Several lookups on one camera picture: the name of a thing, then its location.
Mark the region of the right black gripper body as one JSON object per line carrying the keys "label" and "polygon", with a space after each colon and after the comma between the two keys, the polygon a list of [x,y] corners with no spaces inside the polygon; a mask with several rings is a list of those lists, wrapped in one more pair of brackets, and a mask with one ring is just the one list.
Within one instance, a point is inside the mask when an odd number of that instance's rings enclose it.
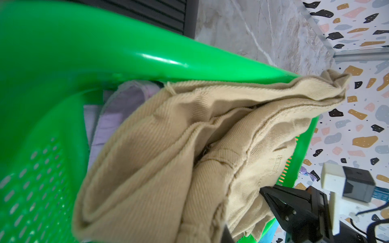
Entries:
{"label": "right black gripper body", "polygon": [[305,243],[383,243],[376,236],[376,228],[388,224],[388,219],[373,221],[366,230],[356,226],[362,215],[382,211],[389,207],[385,203],[378,208],[362,210],[365,203],[331,192],[330,200],[323,192],[309,187],[304,205]]}

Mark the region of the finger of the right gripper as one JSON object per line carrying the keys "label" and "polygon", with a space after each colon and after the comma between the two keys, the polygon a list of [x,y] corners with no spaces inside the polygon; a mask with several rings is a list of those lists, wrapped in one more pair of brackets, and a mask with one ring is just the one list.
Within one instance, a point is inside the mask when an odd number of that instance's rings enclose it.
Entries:
{"label": "finger of the right gripper", "polygon": [[275,185],[261,188],[260,194],[293,243],[309,242],[312,206],[307,191]]}

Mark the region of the tan pants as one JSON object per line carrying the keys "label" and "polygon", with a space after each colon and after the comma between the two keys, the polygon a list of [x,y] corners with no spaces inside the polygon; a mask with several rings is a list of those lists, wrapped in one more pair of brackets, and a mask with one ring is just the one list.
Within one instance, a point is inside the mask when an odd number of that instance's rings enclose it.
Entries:
{"label": "tan pants", "polygon": [[312,119],[346,98],[333,70],[269,85],[167,84],[111,135],[78,193],[73,234],[99,243],[259,240],[275,185]]}

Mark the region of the purple pants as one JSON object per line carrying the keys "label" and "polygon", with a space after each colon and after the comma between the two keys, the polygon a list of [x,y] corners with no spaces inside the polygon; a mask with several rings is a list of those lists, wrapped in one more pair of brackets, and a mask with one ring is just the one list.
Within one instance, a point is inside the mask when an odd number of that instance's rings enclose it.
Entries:
{"label": "purple pants", "polygon": [[115,91],[103,91],[102,105],[84,105],[84,121],[92,167],[109,138],[141,105],[161,89],[151,81],[127,81]]}

